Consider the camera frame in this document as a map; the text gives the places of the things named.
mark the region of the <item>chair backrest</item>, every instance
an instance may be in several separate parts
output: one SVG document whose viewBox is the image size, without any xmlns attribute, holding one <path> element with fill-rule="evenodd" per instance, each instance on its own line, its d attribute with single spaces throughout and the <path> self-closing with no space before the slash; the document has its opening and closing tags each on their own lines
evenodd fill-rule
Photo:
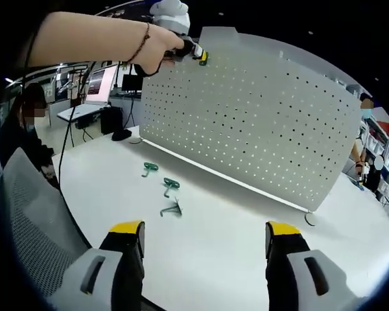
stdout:
<svg viewBox="0 0 389 311">
<path fill-rule="evenodd" d="M 62 195 L 29 161 L 21 148 L 3 170 L 4 207 L 21 263 L 44 296 L 62 285 L 64 272 L 84 254 L 87 244 Z"/>
</svg>

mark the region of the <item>desk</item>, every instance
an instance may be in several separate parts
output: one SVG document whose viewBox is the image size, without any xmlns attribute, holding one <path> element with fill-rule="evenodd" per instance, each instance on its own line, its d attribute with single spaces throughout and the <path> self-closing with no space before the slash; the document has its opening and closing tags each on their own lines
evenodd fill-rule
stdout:
<svg viewBox="0 0 389 311">
<path fill-rule="evenodd" d="M 84 117 L 86 115 L 91 115 L 93 113 L 96 113 L 104 108 L 109 108 L 110 105 L 91 105 L 91 104 L 81 104 L 77 106 L 75 109 L 75 112 L 72 116 L 72 121 L 75 121 L 81 117 Z M 71 117 L 73 108 L 69 108 L 66 110 L 63 110 L 62 112 L 58 113 L 58 118 L 65 120 L 66 122 L 69 122 L 69 119 Z"/>
<path fill-rule="evenodd" d="M 58 167 L 59 155 L 54 156 Z M 142 178 L 144 162 L 159 165 Z M 180 190 L 163 196 L 163 178 Z M 341 174 L 322 206 L 318 224 L 303 212 L 231 183 L 150 146 L 113 142 L 110 135 L 64 154 L 61 188 L 77 224 L 94 247 L 119 222 L 142 219 L 145 231 L 143 295 L 167 311 L 268 310 L 265 223 L 301 230 L 368 295 L 389 267 L 389 219 L 369 191 Z M 177 197 L 182 217 L 161 217 Z"/>
</svg>

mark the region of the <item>perforated white panel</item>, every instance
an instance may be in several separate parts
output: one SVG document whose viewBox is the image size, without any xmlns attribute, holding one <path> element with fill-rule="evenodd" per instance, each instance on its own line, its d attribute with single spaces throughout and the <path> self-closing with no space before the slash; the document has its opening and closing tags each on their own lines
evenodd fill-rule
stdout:
<svg viewBox="0 0 389 311">
<path fill-rule="evenodd" d="M 141 136 L 315 211 L 355 140 L 360 104 L 296 63 L 245 47 L 205 47 L 145 79 Z"/>
</svg>

